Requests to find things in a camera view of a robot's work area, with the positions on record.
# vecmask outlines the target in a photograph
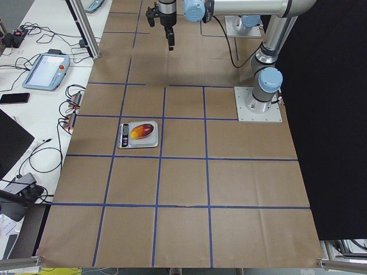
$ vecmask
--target plug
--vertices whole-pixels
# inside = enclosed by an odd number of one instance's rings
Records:
[[[71,102],[69,102],[69,108],[72,108],[72,109],[79,108],[80,102],[81,102],[81,93],[79,92],[79,93],[72,95],[70,101]]]

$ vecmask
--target brown paper surface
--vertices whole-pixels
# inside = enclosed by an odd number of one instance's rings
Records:
[[[253,82],[249,66],[233,69],[215,21],[181,15],[169,52],[152,4],[112,4],[37,254],[50,267],[316,267],[285,107],[282,123],[236,121],[231,87]],[[260,40],[230,43],[240,63]],[[158,146],[116,148],[119,123],[144,120]]]

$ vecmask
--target electronic device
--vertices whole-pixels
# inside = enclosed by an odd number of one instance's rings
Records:
[[[9,183],[5,188],[4,191],[12,193],[14,195],[19,194],[23,189],[28,187],[27,184],[36,184],[37,181],[32,175],[32,173],[27,173],[22,176],[20,179],[14,180],[13,183]]]
[[[0,104],[27,103],[30,93],[8,93],[2,95]]]
[[[94,13],[104,2],[104,0],[94,0],[88,8],[84,8],[86,13]]]
[[[34,137],[0,109],[0,179],[16,164]]]
[[[147,148],[158,145],[158,124],[155,121],[137,121],[120,125],[120,149]]]
[[[60,85],[69,66],[69,56],[43,53],[34,62],[22,86],[26,89],[53,91]]]

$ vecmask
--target digital kitchen scale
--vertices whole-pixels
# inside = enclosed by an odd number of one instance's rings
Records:
[[[158,124],[137,121],[120,125],[118,147],[120,149],[147,148],[158,145]]]

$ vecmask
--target grid square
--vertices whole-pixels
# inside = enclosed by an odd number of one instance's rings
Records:
[[[210,160],[210,204],[258,206],[254,163]]]
[[[154,208],[106,207],[96,266],[150,267],[153,231]]]
[[[112,1],[110,12],[138,13],[139,9],[140,1],[118,0]]]
[[[168,87],[165,116],[204,118],[202,88]]]
[[[199,59],[203,57],[203,52],[205,51],[207,49],[203,50],[202,37],[200,35],[183,34],[175,36],[174,50],[168,51],[167,56],[169,58]]]
[[[236,44],[234,38],[229,38],[229,44],[231,45],[233,59],[237,60],[236,56]],[[230,55],[228,51],[227,41],[224,37],[202,37],[203,57],[206,59],[223,59],[229,60]]]
[[[128,82],[165,85],[167,59],[133,57]]]
[[[155,34],[137,34],[135,47],[132,52],[132,57],[135,58],[167,58],[167,41]]]
[[[208,86],[237,86],[240,82],[239,70],[229,60],[204,59],[204,84]]]
[[[212,209],[211,214],[214,267],[268,265],[258,209]]]
[[[233,88],[205,88],[205,108],[208,118],[236,119],[236,100]]]
[[[204,121],[166,119],[163,156],[205,157]]]
[[[137,14],[109,13],[104,32],[134,32]]]
[[[130,58],[133,41],[133,33],[103,33],[100,43],[101,58],[109,58],[114,63],[118,63],[122,57]],[[116,45],[123,50],[116,50]]]
[[[111,117],[78,117],[68,154],[112,155],[118,121]]]
[[[79,114],[119,116],[125,85],[88,84]]]
[[[316,259],[322,258],[322,251],[311,210],[261,209],[260,212],[269,266],[317,267]]]
[[[201,58],[171,58],[167,61],[167,81],[171,85],[202,85]]]
[[[146,121],[152,119],[122,119],[121,123],[130,123],[133,121]],[[159,156],[161,150],[161,136],[162,136],[162,120],[154,119],[158,123],[158,145],[153,148],[136,148],[136,149],[120,149],[117,148],[115,155],[117,156]]]
[[[115,158],[107,203],[154,205],[158,159]]]
[[[126,90],[124,116],[162,116],[164,87],[132,86]]]
[[[37,250],[42,266],[92,266],[101,212],[97,206],[51,206]]]
[[[54,202],[103,203],[111,158],[67,157]]]
[[[256,162],[259,204],[310,206],[298,162]]]
[[[207,121],[209,157],[296,159],[286,114],[282,112],[282,123]]]
[[[210,266],[207,209],[158,210],[154,266]]]
[[[208,204],[204,160],[164,159],[160,179],[160,205]]]
[[[130,59],[104,57],[94,61],[89,82],[95,83],[125,83]]]

